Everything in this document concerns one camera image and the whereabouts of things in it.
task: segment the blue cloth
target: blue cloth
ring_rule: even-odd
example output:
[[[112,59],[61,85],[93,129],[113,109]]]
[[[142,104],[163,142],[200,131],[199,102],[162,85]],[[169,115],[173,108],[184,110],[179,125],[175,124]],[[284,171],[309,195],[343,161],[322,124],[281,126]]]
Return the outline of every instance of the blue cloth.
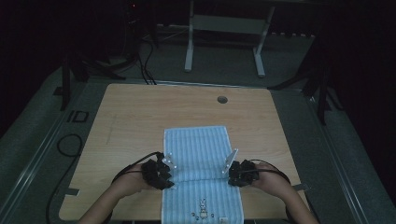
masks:
[[[175,186],[163,191],[163,224],[244,222],[239,188],[221,172],[232,152],[224,126],[167,129],[163,144],[177,166]]]

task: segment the folded cloth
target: folded cloth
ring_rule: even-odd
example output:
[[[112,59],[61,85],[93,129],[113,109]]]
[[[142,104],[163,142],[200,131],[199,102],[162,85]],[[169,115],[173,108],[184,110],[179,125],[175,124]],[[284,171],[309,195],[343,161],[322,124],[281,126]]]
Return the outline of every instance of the folded cloth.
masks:
[[[163,224],[244,222],[239,188],[222,173],[232,152],[224,126],[167,129],[163,144],[177,166],[175,186],[163,191]]]

